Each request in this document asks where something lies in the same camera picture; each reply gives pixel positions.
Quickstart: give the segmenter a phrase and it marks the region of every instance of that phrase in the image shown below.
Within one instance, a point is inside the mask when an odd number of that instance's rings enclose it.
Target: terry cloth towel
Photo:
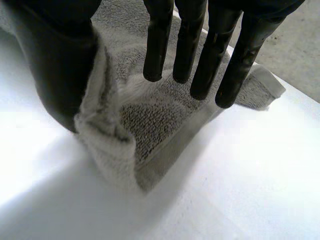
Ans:
[[[0,16],[0,26],[11,32],[4,13]],[[178,18],[172,21],[163,78],[158,82],[148,82],[142,75],[149,24],[143,1],[103,0],[92,22],[98,51],[75,117],[78,136],[109,183],[147,193],[195,134],[223,111],[214,97],[230,57],[223,58],[208,98],[197,101],[190,96],[191,79],[181,85],[172,77]],[[205,39],[201,33],[191,77]],[[265,108],[284,90],[268,70],[255,66],[236,103]]]

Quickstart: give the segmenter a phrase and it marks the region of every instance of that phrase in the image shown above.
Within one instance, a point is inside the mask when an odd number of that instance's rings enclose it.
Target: folded towel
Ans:
[[[0,14],[0,26],[11,32]],[[201,127],[223,111],[214,96],[230,58],[228,54],[223,58],[208,98],[197,101],[190,96],[191,80],[181,85],[172,77],[178,18],[172,21],[163,78],[158,82],[148,82],[142,75],[149,24],[143,1],[103,0],[92,22],[98,51],[75,116],[76,129],[108,182],[147,193]],[[201,33],[191,76],[205,39]],[[265,108],[284,91],[272,77],[265,68],[254,67],[236,103]]]

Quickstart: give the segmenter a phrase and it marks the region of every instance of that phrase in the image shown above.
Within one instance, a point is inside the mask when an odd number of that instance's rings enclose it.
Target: fabric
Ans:
[[[0,26],[5,25],[0,18]],[[125,191],[147,193],[167,173],[195,134],[223,110],[214,96],[227,68],[222,60],[205,101],[190,97],[191,79],[173,80],[180,20],[173,18],[163,78],[143,77],[149,15],[143,1],[104,0],[92,18],[99,36],[98,51],[75,125],[107,181]],[[201,33],[197,68],[206,34]],[[250,73],[237,103],[265,108],[284,88],[266,69]]]

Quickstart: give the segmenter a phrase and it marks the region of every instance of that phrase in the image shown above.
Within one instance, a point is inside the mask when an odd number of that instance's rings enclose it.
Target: white surface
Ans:
[[[204,127],[139,199],[48,116],[0,33],[0,239],[320,239],[320,106],[281,83],[268,110],[235,105]]]

